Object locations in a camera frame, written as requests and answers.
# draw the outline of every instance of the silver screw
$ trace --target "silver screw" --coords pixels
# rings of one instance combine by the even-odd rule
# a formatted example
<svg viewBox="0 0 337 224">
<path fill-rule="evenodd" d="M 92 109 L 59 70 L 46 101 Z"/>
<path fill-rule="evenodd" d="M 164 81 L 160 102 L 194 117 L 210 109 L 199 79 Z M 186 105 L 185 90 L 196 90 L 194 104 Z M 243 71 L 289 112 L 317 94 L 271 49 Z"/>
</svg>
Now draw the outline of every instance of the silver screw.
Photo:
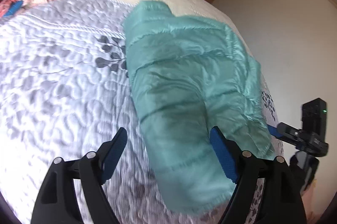
<svg viewBox="0 0 337 224">
<path fill-rule="evenodd" d="M 279 163 L 284 163 L 284 158 L 281 157 L 281 156 L 276 157 L 276 160 L 277 160 Z"/>
<path fill-rule="evenodd" d="M 87 158 L 94 158 L 96 156 L 95 152 L 89 152 L 87 153 Z"/>
<path fill-rule="evenodd" d="M 242 152 L 242 155 L 243 155 L 245 158 L 249 158 L 249 157 L 252 156 L 252 153 L 249 152 L 249 151 L 243 151 L 243 152 Z"/>
<path fill-rule="evenodd" d="M 54 159 L 55 164 L 59 164 L 61 161 L 62 161 L 62 159 L 60 157 Z"/>
</svg>

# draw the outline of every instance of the white wall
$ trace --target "white wall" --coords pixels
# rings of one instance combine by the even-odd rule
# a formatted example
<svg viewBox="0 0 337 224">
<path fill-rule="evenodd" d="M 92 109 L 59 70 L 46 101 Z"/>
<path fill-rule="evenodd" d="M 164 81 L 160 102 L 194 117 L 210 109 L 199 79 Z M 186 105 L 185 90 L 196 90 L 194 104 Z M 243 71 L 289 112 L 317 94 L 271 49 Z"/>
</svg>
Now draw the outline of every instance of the white wall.
<svg viewBox="0 0 337 224">
<path fill-rule="evenodd" d="M 329 153 L 316 173 L 313 210 L 322 213 L 337 190 L 337 9 L 328 0 L 215 0 L 235 23 L 275 102 L 279 121 L 301 128 L 301 104 L 328 103 Z M 285 146 L 287 159 L 294 148 Z"/>
</svg>

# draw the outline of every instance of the teal fabric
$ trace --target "teal fabric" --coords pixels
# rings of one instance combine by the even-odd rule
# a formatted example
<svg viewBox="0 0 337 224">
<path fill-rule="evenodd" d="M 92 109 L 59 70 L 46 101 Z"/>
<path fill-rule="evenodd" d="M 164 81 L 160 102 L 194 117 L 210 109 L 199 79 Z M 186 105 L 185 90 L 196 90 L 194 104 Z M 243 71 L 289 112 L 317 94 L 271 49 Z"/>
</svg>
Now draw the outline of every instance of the teal fabric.
<svg viewBox="0 0 337 224">
<path fill-rule="evenodd" d="M 235 184 L 210 144 L 213 126 L 242 150 L 274 158 L 259 63 L 228 25 L 175 17 L 162 2 L 140 2 L 124 31 L 132 97 L 167 208 L 201 213 L 228 201 Z"/>
</svg>

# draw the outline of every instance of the quilted bedspread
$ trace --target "quilted bedspread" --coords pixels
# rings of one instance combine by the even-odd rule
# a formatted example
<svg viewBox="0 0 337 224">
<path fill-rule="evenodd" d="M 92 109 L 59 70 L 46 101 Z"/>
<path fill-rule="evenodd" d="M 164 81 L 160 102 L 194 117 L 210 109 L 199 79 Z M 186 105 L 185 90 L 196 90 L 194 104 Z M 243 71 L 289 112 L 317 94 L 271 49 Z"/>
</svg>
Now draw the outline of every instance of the quilted bedspread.
<svg viewBox="0 0 337 224">
<path fill-rule="evenodd" d="M 0 191 L 23 224 L 30 223 L 52 160 L 96 151 L 119 127 L 127 130 L 128 143 L 103 190 L 121 223 L 220 219 L 226 203 L 190 216 L 169 211 L 162 201 L 130 96 L 122 23 L 132 9 L 114 0 L 56 0 L 0 22 L 0 144 L 7 155 L 0 157 Z M 275 125 L 262 86 L 263 114 Z M 78 181 L 75 189 L 83 220 L 91 223 Z M 261 189 L 259 181 L 247 223 Z"/>
</svg>

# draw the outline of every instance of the white and gray quilt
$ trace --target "white and gray quilt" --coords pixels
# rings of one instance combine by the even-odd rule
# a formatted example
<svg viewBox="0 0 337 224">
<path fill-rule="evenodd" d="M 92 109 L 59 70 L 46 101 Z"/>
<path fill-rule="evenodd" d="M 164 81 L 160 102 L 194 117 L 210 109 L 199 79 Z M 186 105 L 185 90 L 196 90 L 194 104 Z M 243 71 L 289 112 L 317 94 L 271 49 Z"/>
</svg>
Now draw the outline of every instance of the white and gray quilt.
<svg viewBox="0 0 337 224">
<path fill-rule="evenodd" d="M 161 199 L 126 69 L 122 23 L 132 8 L 114 0 L 56 0 L 0 22 L 0 191 L 23 224 L 52 160 L 96 151 L 119 127 L 128 143 L 103 189 L 121 223 L 219 221 L 226 204 L 188 216 L 167 210 Z M 262 99 L 275 126 L 266 86 Z M 273 144 L 281 154 L 281 143 Z M 91 223 L 79 182 L 75 188 L 83 220 Z M 247 223 L 261 192 L 259 181 Z"/>
</svg>

